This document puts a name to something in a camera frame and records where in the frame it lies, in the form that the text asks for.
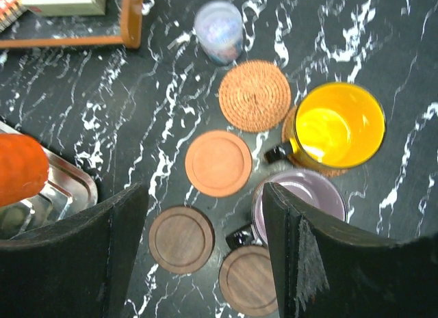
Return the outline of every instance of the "wooden frame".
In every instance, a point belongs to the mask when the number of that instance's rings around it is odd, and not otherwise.
[[[123,44],[127,48],[140,46],[142,35],[143,0],[122,0],[120,14],[120,35],[88,36],[82,38],[45,38],[28,40],[0,40],[0,49],[29,47],[75,47],[104,44]]]

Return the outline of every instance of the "metal tray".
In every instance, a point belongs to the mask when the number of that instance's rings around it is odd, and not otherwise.
[[[0,133],[18,133],[0,122]],[[49,158],[49,180],[41,192],[0,208],[0,239],[9,239],[97,203],[96,183],[84,171],[44,148]]]

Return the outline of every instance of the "black mug handle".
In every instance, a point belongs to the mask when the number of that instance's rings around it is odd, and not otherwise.
[[[225,241],[232,250],[253,244],[257,239],[258,237],[254,235],[253,224],[247,224],[225,237]]]
[[[294,153],[291,142],[283,142],[274,148],[271,148],[265,153],[265,160],[271,164],[280,159],[287,159],[287,157]]]

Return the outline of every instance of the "brown coaster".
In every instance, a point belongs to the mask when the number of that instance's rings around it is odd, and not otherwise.
[[[164,269],[189,274],[208,261],[214,246],[209,220],[195,209],[173,207],[157,216],[149,231],[149,248]]]
[[[190,145],[185,171],[190,182],[212,197],[232,195],[249,179],[253,158],[238,136],[222,130],[206,132]]]
[[[287,113],[286,118],[283,122],[283,127],[281,128],[281,142],[286,142],[289,138],[294,136],[294,131],[291,128],[288,128],[287,126],[292,125],[294,119],[295,119],[295,112],[298,106],[293,106],[292,109]],[[348,171],[348,169],[324,169],[321,168],[314,168],[306,166],[300,162],[298,162],[293,156],[289,156],[290,161],[295,166],[298,166],[299,168],[306,168],[306,169],[312,169],[318,171],[320,174],[325,175],[326,177],[332,178],[334,176],[340,176]]]
[[[219,103],[225,118],[248,132],[275,127],[290,108],[292,95],[287,79],[270,62],[251,60],[225,75],[219,88]]]
[[[219,271],[220,290],[230,306],[248,316],[265,316],[277,308],[269,251],[244,246],[225,258]]]

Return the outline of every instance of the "marble countertop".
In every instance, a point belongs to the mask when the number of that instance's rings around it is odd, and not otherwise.
[[[220,292],[229,253],[224,236],[249,222],[255,187],[289,168],[262,155],[280,127],[250,134],[220,113],[217,67],[192,32],[209,0],[152,0],[142,46],[34,49],[0,53],[0,115],[88,172],[100,199],[137,181],[151,205],[123,317],[244,317]],[[285,73],[299,103],[327,81],[354,82],[382,103],[385,142],[369,162],[333,179],[352,225],[409,239],[438,230],[438,0],[229,0],[242,12],[246,41],[238,62],[266,59]],[[185,152],[203,132],[227,129],[253,155],[245,188],[210,198],[190,185]],[[204,268],[170,274],[149,254],[148,226],[164,209],[192,205],[212,221],[214,252]]]

